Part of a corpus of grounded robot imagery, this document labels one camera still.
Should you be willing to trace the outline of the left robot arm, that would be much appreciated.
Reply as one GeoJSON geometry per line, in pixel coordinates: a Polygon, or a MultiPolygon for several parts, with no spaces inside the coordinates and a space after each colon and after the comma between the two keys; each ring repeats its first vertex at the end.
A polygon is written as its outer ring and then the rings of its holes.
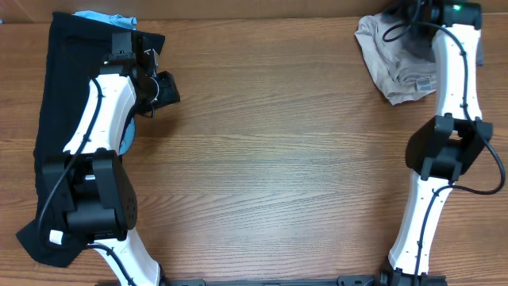
{"type": "Polygon", "coordinates": [[[51,189],[37,220],[42,246],[64,251],[76,242],[93,249],[120,285],[167,283],[135,228],[137,197],[120,158],[134,115],[153,118],[180,100],[173,75],[157,70],[158,56],[137,31],[113,33],[75,133],[42,169],[51,189]]]}

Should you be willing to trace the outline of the grey shorts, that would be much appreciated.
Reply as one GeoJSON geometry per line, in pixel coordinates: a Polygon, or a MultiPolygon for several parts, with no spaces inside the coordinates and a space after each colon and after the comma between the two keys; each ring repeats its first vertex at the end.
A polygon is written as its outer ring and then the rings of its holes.
{"type": "Polygon", "coordinates": [[[417,21],[408,24],[408,31],[402,36],[402,46],[411,55],[435,63],[432,39],[436,35],[437,24],[417,21]]]}

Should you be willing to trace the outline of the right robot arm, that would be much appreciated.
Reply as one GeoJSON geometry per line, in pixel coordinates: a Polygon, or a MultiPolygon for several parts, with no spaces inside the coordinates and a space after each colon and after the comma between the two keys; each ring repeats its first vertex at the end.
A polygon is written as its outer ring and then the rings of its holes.
{"type": "Polygon", "coordinates": [[[406,1],[402,26],[429,38],[437,66],[434,116],[408,141],[410,194],[398,237],[374,285],[444,285],[429,275],[429,254],[446,199],[479,154],[493,148],[476,88],[482,7],[467,1],[406,1]]]}

